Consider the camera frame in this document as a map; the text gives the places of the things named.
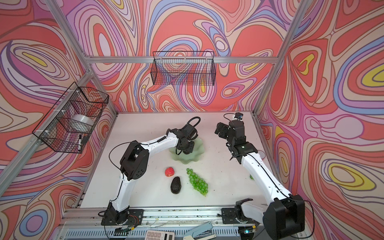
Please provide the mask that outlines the red fake strawberry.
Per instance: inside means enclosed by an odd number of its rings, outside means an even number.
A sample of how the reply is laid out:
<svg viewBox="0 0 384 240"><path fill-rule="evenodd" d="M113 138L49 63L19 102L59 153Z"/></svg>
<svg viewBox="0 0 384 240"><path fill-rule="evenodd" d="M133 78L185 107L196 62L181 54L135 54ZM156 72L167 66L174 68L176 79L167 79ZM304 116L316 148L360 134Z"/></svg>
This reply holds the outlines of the red fake strawberry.
<svg viewBox="0 0 384 240"><path fill-rule="evenodd" d="M166 176L166 177L172 177L174 174L175 174L175 170L174 170L174 168L172 168L172 167L168 167L168 168L165 170L165 176Z"/></svg>

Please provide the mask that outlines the green fake grape bunch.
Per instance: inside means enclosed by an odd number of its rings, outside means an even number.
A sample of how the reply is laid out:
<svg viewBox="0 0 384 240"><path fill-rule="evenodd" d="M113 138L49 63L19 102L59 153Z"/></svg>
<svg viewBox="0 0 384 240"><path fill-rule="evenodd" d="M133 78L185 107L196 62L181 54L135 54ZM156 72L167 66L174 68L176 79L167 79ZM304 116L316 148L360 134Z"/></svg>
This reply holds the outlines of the green fake grape bunch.
<svg viewBox="0 0 384 240"><path fill-rule="evenodd" d="M187 168L187 175L194 190L198 191L204 197L209 192L208 183L201 178L193 169Z"/></svg>

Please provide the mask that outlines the dark fake avocado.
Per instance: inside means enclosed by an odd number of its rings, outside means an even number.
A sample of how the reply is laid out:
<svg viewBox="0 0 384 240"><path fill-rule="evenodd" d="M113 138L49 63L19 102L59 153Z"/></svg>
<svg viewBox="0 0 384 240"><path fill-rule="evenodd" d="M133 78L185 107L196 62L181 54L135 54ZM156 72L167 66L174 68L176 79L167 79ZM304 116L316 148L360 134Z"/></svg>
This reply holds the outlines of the dark fake avocado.
<svg viewBox="0 0 384 240"><path fill-rule="evenodd" d="M175 195L179 194L182 189L180 177L173 178L170 186L171 192Z"/></svg>

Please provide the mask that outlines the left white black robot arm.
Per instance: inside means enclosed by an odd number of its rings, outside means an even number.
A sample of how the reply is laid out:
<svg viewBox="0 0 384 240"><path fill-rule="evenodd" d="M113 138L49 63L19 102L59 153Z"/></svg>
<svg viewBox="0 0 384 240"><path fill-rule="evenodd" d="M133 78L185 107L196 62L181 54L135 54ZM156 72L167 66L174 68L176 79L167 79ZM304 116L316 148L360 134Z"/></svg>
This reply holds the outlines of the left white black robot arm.
<svg viewBox="0 0 384 240"><path fill-rule="evenodd" d="M128 221L132 215L129 212L131 195L137 180L145 174L150 157L171 148L176 149L176 155L193 152L194 140L198 137L196 126L200 121L200 117L193 117L181 129L168 129L162 137L143 143L129 142L120 160L117 196L109 201L104 212L100 212L102 226L121 226Z"/></svg>

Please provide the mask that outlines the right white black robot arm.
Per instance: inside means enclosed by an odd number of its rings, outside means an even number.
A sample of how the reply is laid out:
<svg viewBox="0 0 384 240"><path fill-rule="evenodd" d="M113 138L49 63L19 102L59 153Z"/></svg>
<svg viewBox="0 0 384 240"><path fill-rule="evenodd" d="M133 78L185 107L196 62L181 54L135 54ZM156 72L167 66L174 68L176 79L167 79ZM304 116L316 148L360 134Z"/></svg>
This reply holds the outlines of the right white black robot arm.
<svg viewBox="0 0 384 240"><path fill-rule="evenodd" d="M254 220L262 224L273 240L280 240L305 230L305 201L292 195L264 164L256 147L247 141L242 113L233 113L228 124L218 123L215 134L225 139L233 159L236 159L260 188L267 206L253 199L235 204L235 217L240 222Z"/></svg>

